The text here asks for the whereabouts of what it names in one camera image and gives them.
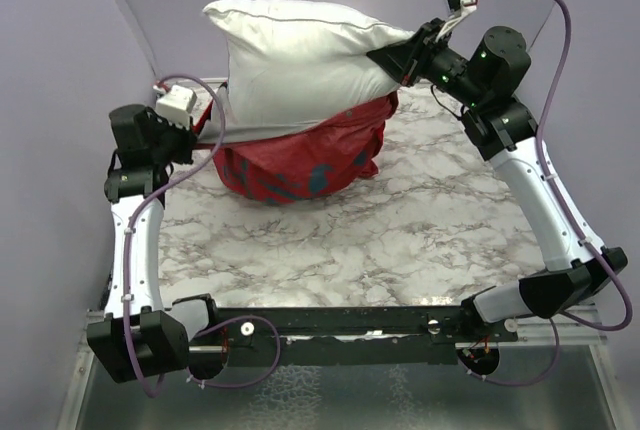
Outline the white pillow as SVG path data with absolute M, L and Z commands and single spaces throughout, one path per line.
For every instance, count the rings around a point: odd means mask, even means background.
M 368 52 L 411 32 L 348 6 L 306 0 L 217 0 L 203 9 L 224 35 L 226 119 L 206 124 L 204 140 L 227 144 L 301 133 L 398 84 Z

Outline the red printed pillowcase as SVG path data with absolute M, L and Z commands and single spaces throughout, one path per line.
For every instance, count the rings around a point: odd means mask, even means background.
M 212 161 L 221 182 L 245 198 L 289 204 L 335 194 L 379 173 L 374 162 L 398 93 L 350 108 L 299 134 L 232 144 Z

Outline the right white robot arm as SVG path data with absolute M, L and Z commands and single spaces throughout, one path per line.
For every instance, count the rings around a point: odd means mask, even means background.
M 622 248 L 607 246 L 577 210 L 540 138 L 540 122 L 514 95 L 531 64 L 524 37 L 494 26 L 465 59 L 438 35 L 444 25 L 434 19 L 410 39 L 367 56 L 395 82 L 427 80 L 463 106 L 465 134 L 508 186 L 534 233 L 541 271 L 463 303 L 461 333 L 481 341 L 498 321 L 566 312 L 596 295 L 628 258 Z

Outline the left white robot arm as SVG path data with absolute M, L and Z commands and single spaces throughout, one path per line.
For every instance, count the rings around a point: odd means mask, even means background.
M 192 109 L 131 104 L 109 114 L 116 148 L 104 184 L 115 243 L 104 317 L 87 328 L 87 342 L 116 383 L 182 370 L 189 344 L 220 335 L 208 294 L 165 306 L 159 286 L 159 236 L 171 168 L 192 163 L 197 135 Z

